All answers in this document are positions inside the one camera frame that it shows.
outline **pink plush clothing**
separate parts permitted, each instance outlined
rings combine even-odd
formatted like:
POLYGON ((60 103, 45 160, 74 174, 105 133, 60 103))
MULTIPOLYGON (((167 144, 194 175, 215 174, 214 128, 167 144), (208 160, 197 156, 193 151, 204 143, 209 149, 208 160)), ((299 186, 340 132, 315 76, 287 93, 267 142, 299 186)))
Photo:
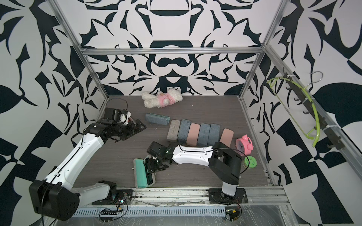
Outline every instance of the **pink plush clothing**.
POLYGON ((173 105, 175 103, 175 100, 172 98, 172 96, 168 93, 161 93, 160 95, 157 95, 157 98, 159 99, 159 102, 160 102, 160 105, 161 107, 165 107, 165 106, 168 106, 168 105, 173 105), (170 103, 168 105, 165 105, 163 103, 163 101, 165 99, 169 99, 170 100, 170 103))

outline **green lid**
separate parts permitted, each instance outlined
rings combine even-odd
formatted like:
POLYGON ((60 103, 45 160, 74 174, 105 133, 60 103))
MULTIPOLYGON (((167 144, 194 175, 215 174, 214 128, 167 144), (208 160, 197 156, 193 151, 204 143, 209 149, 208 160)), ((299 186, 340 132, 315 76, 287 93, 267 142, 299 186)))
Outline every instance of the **green lid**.
POLYGON ((245 164, 245 167, 248 166, 249 164, 249 160, 250 160, 250 165, 249 165, 249 168, 254 168, 256 167, 256 159, 253 157, 253 156, 248 156, 247 158, 244 159, 244 164, 245 164))

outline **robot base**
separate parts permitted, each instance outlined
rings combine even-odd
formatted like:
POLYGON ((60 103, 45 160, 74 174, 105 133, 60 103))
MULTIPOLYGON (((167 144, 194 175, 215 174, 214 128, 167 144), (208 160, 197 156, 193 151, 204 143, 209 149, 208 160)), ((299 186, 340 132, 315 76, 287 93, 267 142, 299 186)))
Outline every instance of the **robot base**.
POLYGON ((209 201, 213 204, 232 204, 237 203, 237 200, 240 200, 240 203, 248 203, 248 197, 243 188, 237 188, 234 197, 225 195, 222 193, 221 188, 209 188, 209 201))

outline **gray wooden floor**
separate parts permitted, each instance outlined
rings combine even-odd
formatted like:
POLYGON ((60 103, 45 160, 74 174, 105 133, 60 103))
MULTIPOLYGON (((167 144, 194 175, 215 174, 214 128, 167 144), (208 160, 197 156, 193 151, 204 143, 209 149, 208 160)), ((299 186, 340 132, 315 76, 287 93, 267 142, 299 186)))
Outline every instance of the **gray wooden floor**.
MULTIPOLYGON (((133 119, 140 119, 147 125, 147 129, 134 135, 126 141, 114 143, 108 140, 89 160, 75 181, 74 187, 93 185, 100 180, 109 180, 117 183, 118 187, 134 187, 133 159, 145 158, 146 150, 155 141, 168 146, 166 140, 168 126, 150 124, 144 119, 145 113, 155 113, 170 116, 171 119, 189 119, 193 123, 215 123, 234 131, 231 148, 235 148, 235 140, 245 134, 250 134, 236 96, 214 97, 184 97, 184 100, 164 108, 147 109, 141 97, 121 97, 127 100, 128 110, 133 119)), ((108 102, 107 107, 124 109, 125 103, 115 99, 108 102)), ((241 175, 240 186, 268 185, 256 151, 258 165, 241 175)), ((222 181, 208 168, 195 164, 171 165, 165 171, 156 173, 154 187, 208 187, 221 186, 222 181)))

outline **vent grille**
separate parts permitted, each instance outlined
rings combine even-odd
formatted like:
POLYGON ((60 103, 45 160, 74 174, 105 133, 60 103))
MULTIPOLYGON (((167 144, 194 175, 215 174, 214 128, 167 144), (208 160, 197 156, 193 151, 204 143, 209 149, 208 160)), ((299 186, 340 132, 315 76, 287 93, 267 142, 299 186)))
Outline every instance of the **vent grille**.
MULTIPOLYGON (((78 209, 73 217, 98 217, 104 207, 84 207, 78 209)), ((174 217, 174 216, 225 216, 223 206, 160 206, 129 207, 125 217, 174 217)))

